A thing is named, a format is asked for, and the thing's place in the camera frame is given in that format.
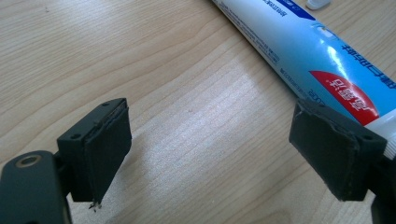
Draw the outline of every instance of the wooden table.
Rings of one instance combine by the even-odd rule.
[[[396,78],[396,1],[311,13]],[[118,97],[132,150],[102,209],[69,198],[75,223],[371,223],[373,194],[338,202],[288,142],[295,96],[211,1],[0,1],[0,168]]]

